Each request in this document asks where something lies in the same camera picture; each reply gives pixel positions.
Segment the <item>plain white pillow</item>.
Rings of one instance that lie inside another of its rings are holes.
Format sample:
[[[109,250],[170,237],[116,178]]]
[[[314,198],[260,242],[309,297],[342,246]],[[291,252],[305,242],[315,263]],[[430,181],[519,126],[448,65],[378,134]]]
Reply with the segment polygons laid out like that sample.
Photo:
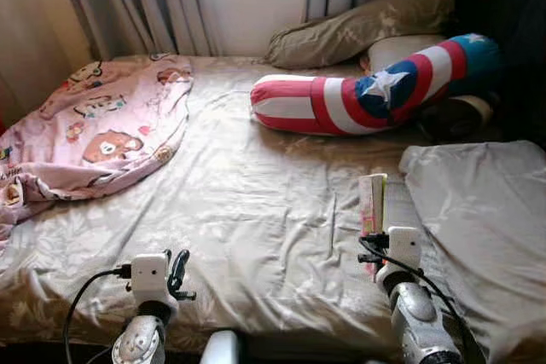
[[[445,37],[441,34],[410,34],[382,39],[360,54],[358,65],[365,72],[365,76],[368,76],[444,40]]]

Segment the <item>pink cartoon print blanket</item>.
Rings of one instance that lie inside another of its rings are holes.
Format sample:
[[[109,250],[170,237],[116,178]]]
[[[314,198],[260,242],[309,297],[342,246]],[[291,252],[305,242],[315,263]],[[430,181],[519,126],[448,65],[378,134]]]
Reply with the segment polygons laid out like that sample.
[[[59,201],[101,198],[171,160],[188,127],[186,56],[94,61],[0,135],[0,252]]]

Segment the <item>black beige plush cushion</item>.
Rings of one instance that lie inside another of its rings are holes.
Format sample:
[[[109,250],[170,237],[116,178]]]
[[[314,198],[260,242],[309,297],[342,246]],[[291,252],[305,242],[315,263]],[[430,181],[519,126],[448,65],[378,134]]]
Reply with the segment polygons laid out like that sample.
[[[464,141],[484,129],[494,113],[494,107],[481,96],[449,96],[422,108],[417,125],[430,141]]]

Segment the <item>khaki brown pillow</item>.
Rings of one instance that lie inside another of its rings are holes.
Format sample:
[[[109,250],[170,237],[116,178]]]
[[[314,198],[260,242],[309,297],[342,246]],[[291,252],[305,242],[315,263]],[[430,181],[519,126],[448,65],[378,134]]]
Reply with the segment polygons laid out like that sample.
[[[263,61],[281,69],[332,66],[383,39],[443,32],[453,9],[454,0],[371,0],[274,34]]]

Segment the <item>black padded headboard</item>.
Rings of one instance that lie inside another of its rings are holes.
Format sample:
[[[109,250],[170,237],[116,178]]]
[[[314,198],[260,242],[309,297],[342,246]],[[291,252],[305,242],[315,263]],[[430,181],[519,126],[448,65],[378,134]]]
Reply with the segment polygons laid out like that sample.
[[[502,49],[497,121],[506,141],[545,146],[546,0],[454,0],[454,33],[474,32]]]

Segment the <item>grey floral pillow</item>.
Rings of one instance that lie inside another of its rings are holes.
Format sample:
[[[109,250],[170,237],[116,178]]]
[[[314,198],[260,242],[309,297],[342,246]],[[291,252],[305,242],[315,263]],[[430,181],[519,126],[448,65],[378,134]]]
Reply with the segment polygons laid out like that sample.
[[[543,168],[527,141],[412,146],[399,162],[430,240],[426,274],[487,364],[546,364]]]

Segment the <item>silver left robot leg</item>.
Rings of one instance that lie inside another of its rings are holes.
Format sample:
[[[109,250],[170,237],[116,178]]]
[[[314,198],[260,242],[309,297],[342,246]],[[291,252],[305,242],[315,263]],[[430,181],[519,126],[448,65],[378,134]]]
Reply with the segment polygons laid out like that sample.
[[[242,341],[234,330],[219,330],[208,338],[199,364],[241,364]]]

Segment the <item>red white blue star bolster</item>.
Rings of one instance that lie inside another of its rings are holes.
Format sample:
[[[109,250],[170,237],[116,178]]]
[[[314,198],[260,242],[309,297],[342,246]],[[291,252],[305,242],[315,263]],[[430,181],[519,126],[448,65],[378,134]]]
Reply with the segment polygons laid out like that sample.
[[[251,111],[273,130],[359,136],[395,129],[444,96],[487,91],[502,49],[483,34],[460,34],[366,77],[271,74],[251,90]]]

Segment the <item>colourful comic book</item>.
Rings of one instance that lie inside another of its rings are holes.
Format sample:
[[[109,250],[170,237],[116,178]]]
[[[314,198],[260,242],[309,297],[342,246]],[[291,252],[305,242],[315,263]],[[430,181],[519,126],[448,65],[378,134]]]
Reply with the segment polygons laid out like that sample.
[[[359,239],[365,246],[375,246],[374,240],[385,233],[385,193],[387,185],[386,173],[370,174],[358,178],[360,192],[360,220],[362,231]],[[358,256],[362,263],[362,254]]]

